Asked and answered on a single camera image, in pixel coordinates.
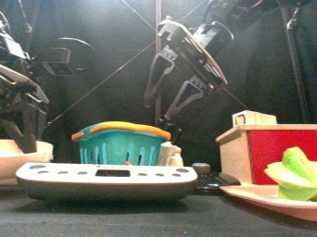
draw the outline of white plate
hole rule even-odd
[[[317,202],[293,201],[277,197],[278,185],[222,186],[225,193],[251,204],[299,219],[317,221]]]
[[[27,162],[49,162],[53,158],[53,145],[36,141],[37,152],[20,150],[13,140],[0,139],[0,186],[16,185],[15,172]]]

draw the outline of red box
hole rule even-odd
[[[309,160],[317,161],[317,125],[239,125],[215,140],[221,145],[222,172],[242,183],[275,184],[263,173],[282,160],[282,153],[298,146]]]

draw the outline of digital kitchen scale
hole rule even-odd
[[[176,200],[191,194],[191,167],[25,163],[20,188],[40,200]]]

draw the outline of white bowl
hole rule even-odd
[[[47,163],[53,158],[53,145],[36,141],[36,153],[24,154],[13,140],[0,140],[0,185],[16,185],[16,170],[27,162]]]

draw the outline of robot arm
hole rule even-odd
[[[171,120],[188,109],[191,102],[219,91],[227,84],[225,74],[212,59],[234,39],[237,31],[246,29],[262,14],[279,6],[301,7],[309,1],[294,0],[210,0],[203,23],[190,31],[186,26],[167,18],[158,25],[158,37],[166,44],[156,54],[144,92],[144,106],[150,107],[164,89],[167,76],[180,64],[191,72],[175,96],[164,118]]]
[[[0,95],[0,126],[24,153],[33,153],[48,104],[41,87],[25,75],[0,65]]]

